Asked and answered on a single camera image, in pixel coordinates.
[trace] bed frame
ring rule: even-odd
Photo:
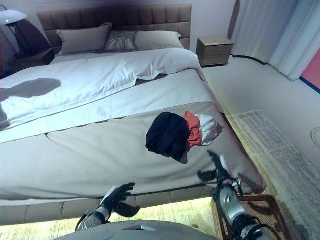
[[[190,48],[192,5],[120,6],[90,9],[70,9],[39,12],[38,18],[56,53],[62,41],[57,30],[99,27],[105,22],[113,23],[115,30],[175,31],[181,34],[180,42]],[[132,196],[127,203],[150,207],[191,199],[209,197],[212,188],[193,186]],[[95,210],[101,199],[83,199],[22,206],[2,206],[0,225],[22,224],[78,218],[86,210]]]
[[[113,23],[114,30],[174,31],[180,42],[190,48],[192,5],[118,6],[39,12],[38,18],[54,50],[62,47],[57,30],[97,28]]]

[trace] red cloth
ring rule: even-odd
[[[187,149],[192,148],[193,146],[201,146],[202,143],[202,134],[200,131],[200,120],[191,112],[186,111],[183,117],[187,123],[190,131],[190,136],[187,143]]]

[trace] lamp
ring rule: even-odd
[[[28,40],[23,35],[22,31],[18,27],[17,23],[19,21],[24,20],[27,17],[26,14],[23,12],[17,11],[17,10],[8,10],[4,5],[0,4],[0,25],[7,26],[12,34],[15,36],[15,39],[19,43],[19,45],[23,48],[24,53],[20,57],[30,56],[32,54],[32,47],[30,46]],[[21,36],[24,38],[26,44],[29,46],[30,50],[26,49],[26,47],[21,43],[15,32],[13,31],[13,28],[16,27],[16,29],[21,33]]]

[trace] lamp shade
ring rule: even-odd
[[[27,17],[26,14],[17,10],[0,11],[0,25],[8,25],[19,22]]]

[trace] upholstered headboard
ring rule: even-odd
[[[38,18],[55,52],[62,41],[57,30],[88,29],[113,23],[114,30],[175,31],[190,48],[192,5],[149,5],[85,8],[38,12]]]

